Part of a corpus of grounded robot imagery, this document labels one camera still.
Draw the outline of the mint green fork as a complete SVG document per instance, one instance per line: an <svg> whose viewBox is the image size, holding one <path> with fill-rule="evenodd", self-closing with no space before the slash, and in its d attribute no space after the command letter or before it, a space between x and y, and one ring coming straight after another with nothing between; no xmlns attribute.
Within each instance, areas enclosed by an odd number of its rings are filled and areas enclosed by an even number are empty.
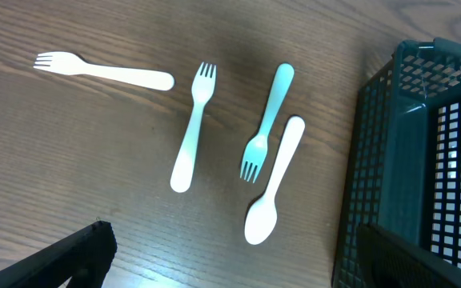
<svg viewBox="0 0 461 288"><path fill-rule="evenodd" d="M294 67L282 63L275 72L266 108L257 134L247 143L240 178L255 183L267 157L268 137L295 75Z"/></svg>

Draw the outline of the cream fork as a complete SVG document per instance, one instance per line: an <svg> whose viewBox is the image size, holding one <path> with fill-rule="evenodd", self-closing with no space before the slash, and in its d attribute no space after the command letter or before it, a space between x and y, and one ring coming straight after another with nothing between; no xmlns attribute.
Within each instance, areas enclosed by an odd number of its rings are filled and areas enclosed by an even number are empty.
<svg viewBox="0 0 461 288"><path fill-rule="evenodd" d="M64 75L86 74L161 91L174 86L174 77L167 72L90 64L65 51L38 54L33 68Z"/></svg>

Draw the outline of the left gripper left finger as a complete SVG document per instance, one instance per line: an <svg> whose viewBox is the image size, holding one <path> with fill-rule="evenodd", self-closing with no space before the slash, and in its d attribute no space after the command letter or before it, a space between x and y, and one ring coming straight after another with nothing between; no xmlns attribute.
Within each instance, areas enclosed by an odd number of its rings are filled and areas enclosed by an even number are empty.
<svg viewBox="0 0 461 288"><path fill-rule="evenodd" d="M0 271L0 288L102 286L117 252L110 222L97 221Z"/></svg>

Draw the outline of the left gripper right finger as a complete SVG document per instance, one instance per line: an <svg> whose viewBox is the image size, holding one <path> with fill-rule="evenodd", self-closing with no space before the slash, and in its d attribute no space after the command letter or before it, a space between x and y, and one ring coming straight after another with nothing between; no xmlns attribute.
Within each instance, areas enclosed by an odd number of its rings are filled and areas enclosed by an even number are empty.
<svg viewBox="0 0 461 288"><path fill-rule="evenodd" d="M358 264L367 287L461 288L461 269L374 224L356 231Z"/></svg>

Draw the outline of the white fork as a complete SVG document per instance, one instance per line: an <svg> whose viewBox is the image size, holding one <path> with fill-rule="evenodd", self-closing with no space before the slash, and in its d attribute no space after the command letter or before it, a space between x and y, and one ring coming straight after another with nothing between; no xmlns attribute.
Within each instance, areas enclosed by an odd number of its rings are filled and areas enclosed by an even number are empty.
<svg viewBox="0 0 461 288"><path fill-rule="evenodd" d="M170 178L170 187L177 193L186 192L190 188L194 174L203 111L214 94L216 78L217 66L208 62L201 64L194 77L191 87L194 105Z"/></svg>

